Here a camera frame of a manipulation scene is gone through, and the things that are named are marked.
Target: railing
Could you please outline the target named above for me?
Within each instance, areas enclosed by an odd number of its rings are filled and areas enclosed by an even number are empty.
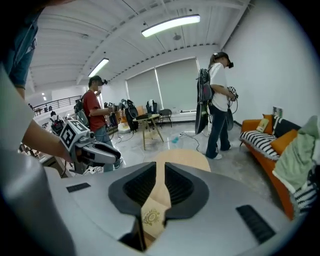
[[[63,108],[65,106],[75,105],[77,100],[81,99],[81,95],[62,98],[48,103],[44,103],[38,106],[33,107],[34,115],[38,116],[47,112],[55,111],[56,109]]]

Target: jeans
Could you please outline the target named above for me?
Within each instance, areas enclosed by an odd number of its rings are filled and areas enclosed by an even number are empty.
[[[230,142],[228,140],[228,124],[226,120],[227,112],[221,111],[214,105],[209,106],[209,109],[213,120],[205,156],[213,159],[218,154],[218,152],[216,152],[216,148],[219,135],[221,142],[220,149],[222,151],[227,151],[230,148]]]
[[[94,136],[95,136],[95,139],[98,142],[106,143],[109,146],[113,147],[112,142],[111,142],[110,137],[109,137],[109,134],[106,131],[106,126],[105,125],[102,126],[101,128],[99,128],[98,130],[96,130],[94,132]],[[119,165],[119,161],[120,161],[120,159],[118,159],[118,161],[115,162],[114,165],[115,166]],[[113,164],[105,164],[103,166],[103,172],[104,173],[110,172],[110,171],[113,171],[113,170],[114,170]]]

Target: concrete floor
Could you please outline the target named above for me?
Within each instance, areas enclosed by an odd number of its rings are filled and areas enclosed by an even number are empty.
[[[159,127],[159,130],[162,134],[164,143],[162,143],[156,130],[153,130],[153,139],[147,138],[145,141],[146,150],[144,150],[143,146],[141,125],[139,126],[138,132],[133,136],[132,133],[119,134],[121,138],[118,138],[118,134],[114,134],[111,141],[113,146],[122,154],[123,163],[121,167],[125,168],[142,162],[151,162],[159,152],[164,150],[176,148],[196,150],[198,143],[190,137],[183,136],[177,143],[172,142],[174,138],[179,137],[180,133],[194,136],[194,122],[173,124],[172,128],[169,124],[165,124],[162,129]],[[246,146],[242,145],[239,147],[240,142],[238,138],[240,131],[241,128],[234,125],[233,129],[228,133],[229,141],[236,144],[235,148],[226,152],[221,152],[223,158],[220,160],[208,159],[211,171],[242,182],[259,194],[263,199],[282,209],[279,197],[263,168]],[[194,136],[199,142],[198,149],[202,152],[205,152],[207,149],[208,137],[206,135],[207,131],[205,130],[203,133]]]

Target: orange sofa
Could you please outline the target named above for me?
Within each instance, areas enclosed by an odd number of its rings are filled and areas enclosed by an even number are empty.
[[[241,127],[241,132],[247,132],[247,131],[253,131],[257,128],[259,125],[261,119],[252,119],[252,120],[244,120]],[[277,194],[279,195],[279,198],[281,200],[284,213],[287,215],[287,217],[292,220],[294,218],[294,208],[290,201],[290,195],[289,191],[281,183],[280,180],[278,180],[273,174],[272,171],[275,168],[276,162],[264,157],[260,152],[254,150],[248,143],[243,142],[247,148],[251,151],[251,153],[254,155],[254,157],[259,161],[267,175],[269,176],[273,186],[275,187]]]

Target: ponytail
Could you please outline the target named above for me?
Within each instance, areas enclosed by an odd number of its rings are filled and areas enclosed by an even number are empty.
[[[216,56],[214,54],[212,54],[211,58],[210,58],[210,63],[208,66],[208,69],[216,62]]]

